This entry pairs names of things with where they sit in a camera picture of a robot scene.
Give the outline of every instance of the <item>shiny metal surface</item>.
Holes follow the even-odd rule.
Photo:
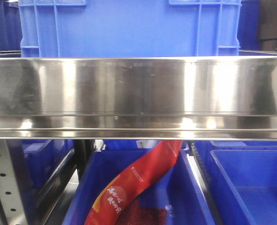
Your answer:
[[[277,139],[277,57],[0,59],[0,138]]]
[[[0,202],[8,225],[39,224],[19,140],[0,140]]]

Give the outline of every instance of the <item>red plastic bag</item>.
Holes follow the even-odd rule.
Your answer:
[[[115,177],[95,200],[84,225],[114,225],[122,211],[175,164],[182,141],[161,141]]]

